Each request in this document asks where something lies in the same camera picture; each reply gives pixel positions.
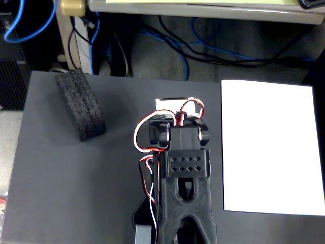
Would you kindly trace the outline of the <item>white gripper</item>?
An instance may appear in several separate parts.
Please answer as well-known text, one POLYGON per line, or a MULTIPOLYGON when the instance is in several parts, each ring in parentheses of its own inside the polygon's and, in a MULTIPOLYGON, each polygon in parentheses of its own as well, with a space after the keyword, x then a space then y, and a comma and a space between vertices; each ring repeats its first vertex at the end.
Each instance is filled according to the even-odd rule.
POLYGON ((174 113, 181 111, 186 112, 187 115, 200 117, 202 115, 202 107, 190 98, 173 98, 173 99, 156 99, 156 110, 170 110, 174 113))

